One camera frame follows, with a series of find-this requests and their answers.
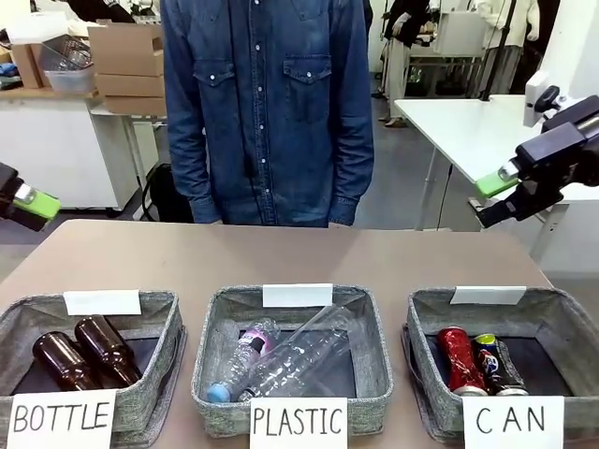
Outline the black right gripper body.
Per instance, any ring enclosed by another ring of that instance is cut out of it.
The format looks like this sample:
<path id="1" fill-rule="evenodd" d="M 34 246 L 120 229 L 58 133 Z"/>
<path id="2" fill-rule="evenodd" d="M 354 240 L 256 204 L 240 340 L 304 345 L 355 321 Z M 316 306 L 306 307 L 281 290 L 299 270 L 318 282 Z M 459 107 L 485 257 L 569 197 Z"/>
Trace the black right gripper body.
<path id="1" fill-rule="evenodd" d="M 514 165 L 521 181 L 596 187 L 598 97 L 591 95 L 545 121 L 538 136 L 517 146 Z"/>

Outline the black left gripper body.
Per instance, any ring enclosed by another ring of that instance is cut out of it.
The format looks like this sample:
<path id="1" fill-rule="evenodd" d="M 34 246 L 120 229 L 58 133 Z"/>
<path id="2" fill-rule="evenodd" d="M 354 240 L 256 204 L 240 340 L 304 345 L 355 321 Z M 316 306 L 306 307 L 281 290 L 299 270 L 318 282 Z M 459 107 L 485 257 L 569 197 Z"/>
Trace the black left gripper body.
<path id="1" fill-rule="evenodd" d="M 9 218 L 13 200 L 22 184 L 23 181 L 15 168 L 4 163 L 0 164 L 0 213 L 2 219 Z"/>

